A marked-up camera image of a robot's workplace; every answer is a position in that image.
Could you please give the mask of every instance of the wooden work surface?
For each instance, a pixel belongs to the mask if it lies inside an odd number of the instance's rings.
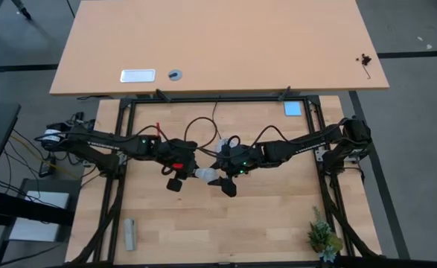
[[[369,55],[366,70],[357,58]],[[155,69],[152,83],[121,83]],[[182,79],[172,81],[169,71]],[[50,93],[388,89],[355,0],[82,1]]]
[[[326,124],[342,118],[338,97],[321,97],[321,102]],[[139,104],[133,133],[159,122],[169,138],[181,138],[188,122],[198,116],[211,117],[213,107],[213,103]],[[102,100],[95,129],[113,132],[117,114],[118,100]],[[288,138],[308,134],[306,117],[284,116],[279,102],[218,103],[215,121],[223,137],[239,135],[244,144],[251,144],[268,124],[276,125]],[[213,126],[207,121],[197,121],[188,133],[188,139],[198,144],[212,136]],[[276,139],[277,132],[270,130],[261,140]],[[197,162],[208,167],[213,159],[197,152]],[[235,198],[193,178],[184,181],[179,193],[169,191],[165,188],[168,177],[160,169],[155,162],[128,163],[116,264],[317,260],[307,244],[309,222],[314,221],[312,207],[323,210],[312,152],[294,156],[278,168],[240,176],[235,180]],[[370,249],[380,252],[359,171],[347,170],[339,181],[349,223]],[[79,254],[98,225],[104,185],[105,179],[97,178],[80,193],[67,261]],[[137,250],[132,252],[125,250],[124,242],[123,220],[129,217],[137,223]]]

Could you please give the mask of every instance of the black metal frame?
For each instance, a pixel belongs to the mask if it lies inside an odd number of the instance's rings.
[[[148,103],[205,103],[205,102],[256,102],[256,101],[280,101],[278,98],[281,96],[279,93],[272,93],[270,95],[257,95],[253,93],[245,93],[245,94],[227,94],[227,95],[219,95],[219,94],[204,94],[204,95],[178,95],[177,97],[171,98],[171,95],[161,96],[157,94],[156,96],[138,96],[136,99],[121,99],[118,111],[118,118],[115,127],[115,134],[121,134],[121,127],[124,122],[124,114],[126,109],[129,108],[129,116],[127,121],[127,130],[126,135],[131,135],[133,131],[133,123],[134,123],[134,115],[135,115],[135,107],[138,104],[148,104]],[[315,106],[316,113],[318,115],[319,128],[325,128],[324,118],[322,116],[322,110],[319,102],[319,96],[308,95],[308,96],[299,96],[299,93],[289,92],[286,96],[286,101],[301,101],[304,104],[305,116],[307,119],[307,126],[310,133],[315,132],[313,116],[311,112],[310,105]],[[330,149],[329,144],[325,146],[325,149]],[[316,161],[316,169],[319,177],[319,186],[321,188],[321,192],[324,194],[328,194],[327,182],[325,181],[324,171],[322,169],[322,165],[320,165],[315,158]],[[110,196],[112,193],[112,181],[114,178],[108,177],[106,181],[106,187],[104,190],[103,196],[103,204],[101,207],[101,218],[100,224],[102,223],[105,216],[108,214],[109,210],[109,202]],[[122,197],[124,195],[124,183],[125,183],[125,174],[123,176],[119,176],[119,183],[117,189],[117,197],[118,200],[118,211],[115,212],[115,216],[112,222],[112,232],[111,239],[109,243],[109,251],[107,255],[107,262],[113,263],[115,257],[115,246],[118,236],[118,226],[120,220],[120,210]],[[336,206],[338,211],[340,211],[346,220],[345,217],[345,209],[344,202],[342,200],[342,195],[340,193],[339,182],[337,181],[336,176],[331,176],[331,187],[334,190],[334,198],[336,200]],[[335,231],[334,218],[330,208],[325,205],[325,216],[326,220],[331,226],[331,228]],[[93,261],[99,261],[101,259],[102,252],[102,240],[100,238],[99,243],[96,245],[94,250]],[[344,232],[344,241],[347,249],[347,253],[350,256],[355,256],[354,247],[349,240],[348,235]],[[227,267],[229,264],[139,264],[139,265],[125,265],[121,267]],[[233,263],[233,267],[319,267],[319,261],[291,261],[291,262],[260,262],[260,263]]]

